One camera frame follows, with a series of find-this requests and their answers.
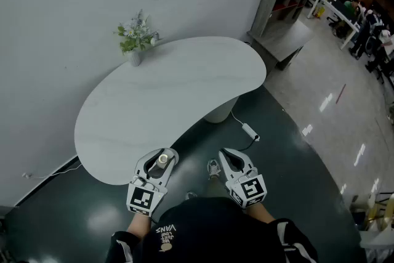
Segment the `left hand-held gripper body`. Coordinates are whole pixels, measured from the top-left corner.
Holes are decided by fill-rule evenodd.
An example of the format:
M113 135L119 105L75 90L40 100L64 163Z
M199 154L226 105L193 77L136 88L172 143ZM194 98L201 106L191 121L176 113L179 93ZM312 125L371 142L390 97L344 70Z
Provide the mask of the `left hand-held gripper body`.
M130 212L151 217L166 194L166 183L161 179L134 175L128 186L126 207Z

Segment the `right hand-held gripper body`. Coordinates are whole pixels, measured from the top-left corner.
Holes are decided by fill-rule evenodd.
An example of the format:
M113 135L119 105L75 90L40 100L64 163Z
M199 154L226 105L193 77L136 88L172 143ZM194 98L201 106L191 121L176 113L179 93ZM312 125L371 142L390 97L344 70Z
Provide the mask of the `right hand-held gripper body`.
M225 186L230 197L243 209L263 202L267 195L263 176L257 168L251 168L237 179L226 181Z

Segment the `small glass jar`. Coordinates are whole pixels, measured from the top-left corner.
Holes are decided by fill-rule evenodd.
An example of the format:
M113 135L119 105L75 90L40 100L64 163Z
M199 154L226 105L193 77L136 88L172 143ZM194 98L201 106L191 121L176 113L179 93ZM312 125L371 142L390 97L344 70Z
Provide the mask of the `small glass jar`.
M166 154L161 154L155 161L152 171L165 170L171 159Z

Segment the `person's left forearm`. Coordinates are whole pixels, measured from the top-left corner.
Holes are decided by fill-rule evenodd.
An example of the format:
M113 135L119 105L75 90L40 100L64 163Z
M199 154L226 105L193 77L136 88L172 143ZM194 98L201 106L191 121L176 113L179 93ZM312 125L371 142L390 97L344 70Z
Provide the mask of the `person's left forearm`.
M135 213L126 232L143 239L151 230L151 218L143 214Z

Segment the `person's right forearm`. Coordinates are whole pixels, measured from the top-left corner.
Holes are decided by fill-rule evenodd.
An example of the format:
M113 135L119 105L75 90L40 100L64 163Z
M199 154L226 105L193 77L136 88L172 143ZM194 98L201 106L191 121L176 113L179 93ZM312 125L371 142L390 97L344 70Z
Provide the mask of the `person's right forearm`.
M275 218L267 211L262 203L256 203L248 207L246 214L266 224L275 221Z

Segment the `white kidney-shaped table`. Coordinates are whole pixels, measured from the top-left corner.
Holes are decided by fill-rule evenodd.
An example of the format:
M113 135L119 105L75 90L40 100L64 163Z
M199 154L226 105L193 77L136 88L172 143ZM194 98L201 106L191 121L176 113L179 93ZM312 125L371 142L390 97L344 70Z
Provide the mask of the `white kidney-shaped table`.
M127 184L142 156L171 147L208 113L260 87L266 75L260 55L238 39L156 46L140 65L120 65L89 94L74 129L77 156L95 179Z

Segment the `person's right grey shoe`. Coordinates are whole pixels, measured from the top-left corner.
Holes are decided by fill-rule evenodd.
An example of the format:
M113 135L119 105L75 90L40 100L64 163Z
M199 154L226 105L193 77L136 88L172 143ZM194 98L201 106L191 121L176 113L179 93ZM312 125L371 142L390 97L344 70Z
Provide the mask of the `person's right grey shoe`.
M213 177L219 178L221 172L219 162L215 159L209 160L207 163L207 171L209 174L209 179Z

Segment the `person's right leg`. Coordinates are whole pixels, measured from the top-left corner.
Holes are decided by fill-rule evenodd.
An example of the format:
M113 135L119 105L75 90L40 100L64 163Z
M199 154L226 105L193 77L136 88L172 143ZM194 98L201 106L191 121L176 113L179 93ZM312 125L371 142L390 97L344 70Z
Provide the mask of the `person's right leg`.
M228 199L231 198L231 196L229 195L226 189L226 186L221 182L221 180L217 176L212 176L208 180L208 184L204 196L208 198L228 198Z

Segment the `person's black printed shirt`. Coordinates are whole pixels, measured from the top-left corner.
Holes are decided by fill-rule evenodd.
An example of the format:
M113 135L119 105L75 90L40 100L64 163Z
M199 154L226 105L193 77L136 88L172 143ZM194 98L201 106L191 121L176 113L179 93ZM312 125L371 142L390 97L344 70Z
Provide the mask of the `person's black printed shirt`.
M228 198L196 197L167 210L141 240L115 232L105 263L318 263L289 219L266 224Z

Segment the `white ribbed vase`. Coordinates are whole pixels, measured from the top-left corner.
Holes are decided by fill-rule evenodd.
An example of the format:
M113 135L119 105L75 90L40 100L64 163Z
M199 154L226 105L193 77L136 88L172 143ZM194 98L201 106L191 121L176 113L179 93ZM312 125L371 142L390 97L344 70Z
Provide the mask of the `white ribbed vase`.
M133 67L139 66L141 64L141 61L142 61L141 56L140 56L140 52L139 51L135 51L135 50L132 50L129 53L128 59L129 59L129 63Z

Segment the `red floor strip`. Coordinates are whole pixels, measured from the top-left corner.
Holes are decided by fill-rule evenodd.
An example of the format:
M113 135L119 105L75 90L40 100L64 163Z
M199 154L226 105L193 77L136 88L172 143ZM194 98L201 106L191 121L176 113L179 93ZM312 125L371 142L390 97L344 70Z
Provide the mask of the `red floor strip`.
M342 96L342 94L343 94L343 92L344 92L344 89L346 88L346 83L342 86L342 88L341 88L341 90L340 90L340 92L339 92L339 94L338 94L338 96L337 96L337 98L336 98L336 104L338 104L338 102L339 102L339 100L340 100L340 98L341 98L341 96Z

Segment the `blue and white flower bouquet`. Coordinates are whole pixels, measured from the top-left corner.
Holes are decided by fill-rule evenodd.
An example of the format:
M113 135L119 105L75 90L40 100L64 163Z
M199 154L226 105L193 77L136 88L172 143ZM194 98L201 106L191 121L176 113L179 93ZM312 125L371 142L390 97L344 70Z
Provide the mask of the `blue and white flower bouquet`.
M161 40L159 33L152 31L148 25L148 18L140 9L128 21L119 23L113 33L121 38L119 47L123 55L137 50L145 51L148 46L155 46Z

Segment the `grey wooden shelf cabinet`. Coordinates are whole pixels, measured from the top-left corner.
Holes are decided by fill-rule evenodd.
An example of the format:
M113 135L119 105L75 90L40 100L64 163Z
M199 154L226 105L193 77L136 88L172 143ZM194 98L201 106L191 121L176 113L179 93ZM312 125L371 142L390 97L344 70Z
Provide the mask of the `grey wooden shelf cabinet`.
M251 47L262 58L267 73L284 70L312 38L299 16L307 0L260 0L251 29Z

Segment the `long white office desk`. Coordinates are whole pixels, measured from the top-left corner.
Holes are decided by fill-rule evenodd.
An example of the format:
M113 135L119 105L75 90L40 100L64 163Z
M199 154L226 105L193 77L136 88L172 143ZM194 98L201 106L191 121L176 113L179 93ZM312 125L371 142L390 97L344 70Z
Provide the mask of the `long white office desk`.
M340 46L340 50L343 50L350 42L352 37L354 37L355 34L360 32L360 26L359 24L357 24L355 19L354 18L349 19L350 16L348 14L344 14L345 11L338 8L338 5L334 5L328 0L309 0L309 1L312 3L312 8L309 10L307 14L308 19L312 18L313 12L317 7L317 5L319 3L322 3L324 6L326 6L327 9L329 9L333 14L338 16L351 28L352 32L349 35L346 35L344 41L342 42L342 45Z

